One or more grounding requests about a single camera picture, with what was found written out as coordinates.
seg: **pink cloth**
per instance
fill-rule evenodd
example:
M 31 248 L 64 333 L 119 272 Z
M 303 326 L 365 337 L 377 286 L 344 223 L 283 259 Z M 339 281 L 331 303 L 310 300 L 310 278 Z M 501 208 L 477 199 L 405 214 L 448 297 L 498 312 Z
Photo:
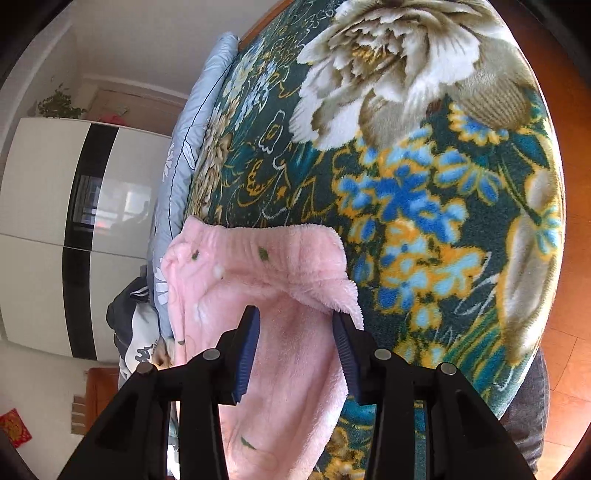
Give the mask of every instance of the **pink cloth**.
M 363 326 L 339 236 L 319 225 L 226 229 L 189 218 L 162 271 L 175 365 L 215 347 L 247 305 L 261 311 L 248 392 L 220 407 L 230 479 L 307 479 L 347 396 L 332 310 Z

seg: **light blue pillow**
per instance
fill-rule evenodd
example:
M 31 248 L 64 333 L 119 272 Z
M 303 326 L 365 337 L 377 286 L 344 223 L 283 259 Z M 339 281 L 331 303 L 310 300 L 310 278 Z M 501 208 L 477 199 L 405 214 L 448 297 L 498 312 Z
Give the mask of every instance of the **light blue pillow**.
M 174 127 L 164 164 L 148 247 L 148 265 L 151 266 L 148 286 L 158 310 L 160 334 L 166 339 L 173 337 L 173 331 L 168 319 L 168 285 L 160 270 L 160 262 L 168 245 L 183 227 L 195 162 L 217 96 L 237 53 L 238 38 L 235 35 L 227 32 L 217 39 Z

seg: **red envelope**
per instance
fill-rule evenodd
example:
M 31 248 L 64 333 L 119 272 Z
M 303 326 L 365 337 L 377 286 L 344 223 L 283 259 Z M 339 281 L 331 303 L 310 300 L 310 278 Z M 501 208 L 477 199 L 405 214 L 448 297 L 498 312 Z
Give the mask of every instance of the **red envelope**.
M 14 448 L 20 447 L 33 438 L 22 422 L 16 408 L 0 417 L 0 428 L 4 430 Z

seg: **bed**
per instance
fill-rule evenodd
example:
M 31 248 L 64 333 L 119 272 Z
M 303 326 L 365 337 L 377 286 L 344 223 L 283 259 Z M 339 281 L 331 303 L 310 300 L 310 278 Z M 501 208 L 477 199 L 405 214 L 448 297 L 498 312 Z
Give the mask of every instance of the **bed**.
M 539 347 L 565 215 L 553 125 L 504 22 L 477 0 L 285 1 L 234 54 L 165 160 L 148 258 L 160 334 L 174 342 L 159 261 L 183 218 L 319 223 L 380 347 L 454 363 L 500 417 Z M 347 400 L 311 478 L 363 475 L 373 421 Z

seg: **wall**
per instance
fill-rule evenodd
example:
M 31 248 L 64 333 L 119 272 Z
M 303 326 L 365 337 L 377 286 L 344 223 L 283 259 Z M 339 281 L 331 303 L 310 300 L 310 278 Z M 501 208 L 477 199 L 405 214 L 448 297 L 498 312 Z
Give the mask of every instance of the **wall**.
M 80 442 L 70 433 L 72 398 L 97 362 L 0 341 L 0 414 L 15 408 L 33 437 L 18 453 L 39 480 L 55 480 Z
M 77 0 L 85 77 L 188 95 L 225 31 L 244 35 L 276 0 Z
M 35 103 L 59 84 L 74 94 L 79 84 L 71 6 L 37 35 L 0 89 L 0 183 L 18 121 L 35 114 Z

